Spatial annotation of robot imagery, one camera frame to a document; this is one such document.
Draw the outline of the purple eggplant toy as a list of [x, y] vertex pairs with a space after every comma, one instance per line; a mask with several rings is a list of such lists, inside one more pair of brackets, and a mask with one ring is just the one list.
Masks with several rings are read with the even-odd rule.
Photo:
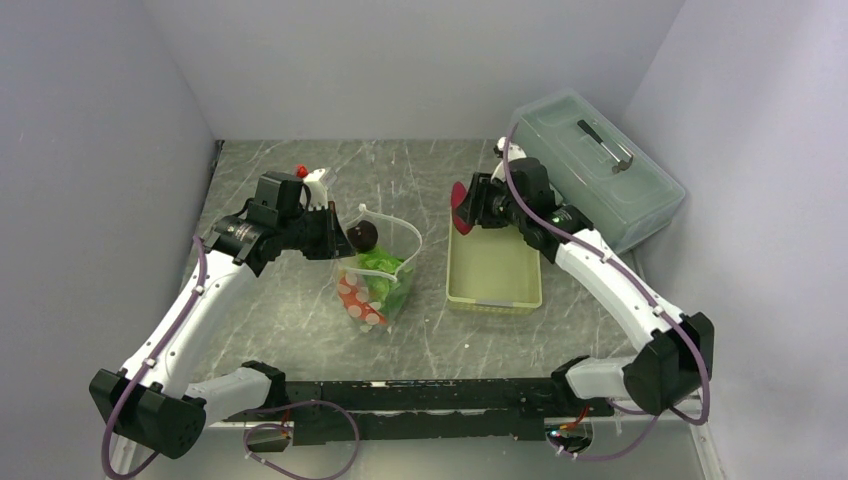
[[466, 198], [468, 191], [462, 182], [455, 182], [451, 190], [452, 222], [456, 231], [468, 235], [474, 228], [474, 220], [470, 216]]

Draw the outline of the dark purple mangosteen toy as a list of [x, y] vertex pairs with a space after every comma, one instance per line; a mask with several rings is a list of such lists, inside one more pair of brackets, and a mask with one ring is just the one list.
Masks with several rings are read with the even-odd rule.
[[371, 252], [378, 246], [379, 233], [375, 224], [361, 220], [346, 230], [346, 236], [359, 254]]

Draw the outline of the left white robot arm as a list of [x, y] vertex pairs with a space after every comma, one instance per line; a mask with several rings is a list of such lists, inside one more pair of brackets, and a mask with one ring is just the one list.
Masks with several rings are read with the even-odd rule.
[[264, 420], [285, 411], [285, 375], [262, 362], [202, 383], [191, 378], [233, 303], [283, 252], [308, 260], [352, 255], [329, 195], [334, 180], [328, 168], [269, 171], [238, 213], [213, 224], [190, 280], [154, 332], [117, 371], [102, 369], [89, 385], [108, 436], [177, 459], [208, 425], [243, 411]]

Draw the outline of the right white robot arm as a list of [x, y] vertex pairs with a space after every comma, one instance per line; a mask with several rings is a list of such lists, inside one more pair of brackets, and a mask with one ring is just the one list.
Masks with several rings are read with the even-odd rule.
[[627, 266], [575, 206], [559, 199], [535, 158], [476, 172], [453, 185], [455, 230], [514, 227], [530, 248], [576, 279], [616, 320], [635, 355], [575, 358], [556, 370], [551, 388], [557, 411], [574, 415], [589, 399], [628, 398], [658, 416], [711, 378], [715, 330], [702, 313], [686, 314], [664, 300]]

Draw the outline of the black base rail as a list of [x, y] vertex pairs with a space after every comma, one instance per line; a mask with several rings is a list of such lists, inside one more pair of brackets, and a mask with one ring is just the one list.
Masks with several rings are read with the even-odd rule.
[[540, 441], [557, 421], [609, 417], [601, 398], [576, 397], [559, 379], [496, 378], [388, 381], [290, 381], [257, 411], [229, 416], [259, 423], [287, 416], [297, 446], [362, 440], [507, 437]]

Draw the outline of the green cabbage toy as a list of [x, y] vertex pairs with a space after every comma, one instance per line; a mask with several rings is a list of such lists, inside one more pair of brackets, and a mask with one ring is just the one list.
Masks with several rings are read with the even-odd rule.
[[383, 247], [357, 255], [358, 267], [393, 275], [396, 280], [376, 275], [366, 275], [371, 293], [383, 304], [381, 312], [387, 320], [394, 317], [403, 306], [411, 289], [414, 267], [404, 264], [405, 259], [390, 254]]

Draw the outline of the clear lidded storage box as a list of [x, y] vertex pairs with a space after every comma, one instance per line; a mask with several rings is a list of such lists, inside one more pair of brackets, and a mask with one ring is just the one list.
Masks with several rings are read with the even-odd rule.
[[[578, 126], [585, 119], [629, 149], [631, 167], [613, 174], [613, 159]], [[607, 244], [625, 253], [670, 224], [685, 190], [609, 119], [572, 89], [516, 109], [511, 141], [546, 167], [550, 183], [586, 215]]]

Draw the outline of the clear dotted zip bag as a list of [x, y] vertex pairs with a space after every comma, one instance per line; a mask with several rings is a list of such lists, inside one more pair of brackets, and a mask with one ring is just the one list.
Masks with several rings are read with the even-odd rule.
[[344, 312], [364, 333], [392, 329], [411, 293], [423, 247], [412, 223], [361, 204], [343, 232], [354, 255], [336, 260], [336, 294]]

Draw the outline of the pale green plastic basket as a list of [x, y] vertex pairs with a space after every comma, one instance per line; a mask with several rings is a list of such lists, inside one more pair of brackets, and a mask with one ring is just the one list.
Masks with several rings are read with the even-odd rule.
[[543, 303], [540, 253], [517, 228], [450, 229], [446, 300], [457, 310], [526, 315]]

